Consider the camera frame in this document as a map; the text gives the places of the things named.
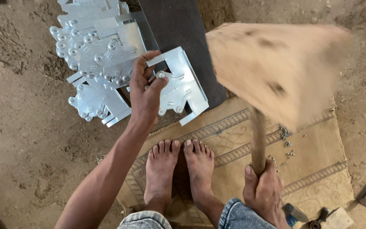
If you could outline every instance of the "stack of metal pieces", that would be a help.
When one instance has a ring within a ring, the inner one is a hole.
[[[80,117],[98,116],[108,127],[131,114],[117,91],[128,86],[133,62],[146,49],[128,5],[118,0],[58,0],[66,15],[58,16],[62,29],[51,27],[56,53],[69,68],[78,70],[67,81],[77,95],[68,102]]]
[[[63,28],[51,27],[50,33],[57,41],[57,55],[66,60],[70,69],[78,71],[67,78],[77,90],[77,95],[68,102],[86,121],[98,116],[110,127],[131,114],[119,89],[129,85],[133,63],[146,52],[145,44],[150,49],[158,49],[155,39],[143,13],[133,15],[125,2],[58,0],[58,3],[68,14],[57,17]],[[145,43],[137,22],[145,31]],[[156,77],[169,78],[169,84],[161,91],[159,116],[165,115],[166,110],[182,113],[187,103],[191,113],[180,120],[184,125],[209,107],[181,47],[147,64],[159,64],[161,69],[164,66],[169,70],[156,74]]]

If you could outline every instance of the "person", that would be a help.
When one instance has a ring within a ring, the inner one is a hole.
[[[154,66],[147,67],[146,61],[160,54],[159,50],[148,51],[135,61],[130,81],[132,114],[128,126],[105,159],[74,191],[55,229],[98,228],[109,211],[142,145],[158,122],[160,92],[167,85],[168,78],[152,81],[150,76]],[[276,173],[273,161],[266,161],[265,172],[259,178],[252,167],[247,165],[244,169],[245,204],[233,198],[224,205],[211,190],[213,150],[198,139],[186,140],[184,143],[166,139],[155,145],[148,154],[145,209],[127,216],[119,229],[171,228],[162,214],[171,202],[173,170],[182,144],[194,203],[206,214],[214,227],[289,228],[281,209],[283,182]]]

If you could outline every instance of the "denim jeans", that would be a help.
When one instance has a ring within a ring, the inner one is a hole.
[[[275,229],[267,221],[258,216],[241,200],[232,198],[222,211],[219,229]],[[164,216],[155,211],[141,211],[126,217],[118,229],[172,229]]]

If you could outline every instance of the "jute mat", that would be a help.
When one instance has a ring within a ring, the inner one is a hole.
[[[152,133],[130,169],[121,191],[119,202],[124,207],[141,210],[144,206],[146,161],[149,150],[165,139],[197,138],[215,152],[212,190],[222,202],[232,197],[242,198],[244,167],[251,162],[252,144],[247,103],[232,98],[201,114],[185,126],[171,124]],[[279,174],[285,180],[284,203],[302,209],[312,220],[322,207],[345,206],[353,200],[347,161],[341,142],[337,118],[333,108],[292,133],[286,147],[279,124],[266,120],[266,154],[275,158]],[[198,210],[191,198],[189,175],[183,152],[173,175],[172,204],[165,217],[172,225],[210,226],[207,217]]]

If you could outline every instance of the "stick handle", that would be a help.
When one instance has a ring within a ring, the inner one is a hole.
[[[265,115],[254,107],[249,108],[251,115],[252,140],[254,143],[254,150],[252,151],[252,168],[258,177],[262,175],[265,170],[266,156],[266,129],[265,129]]]

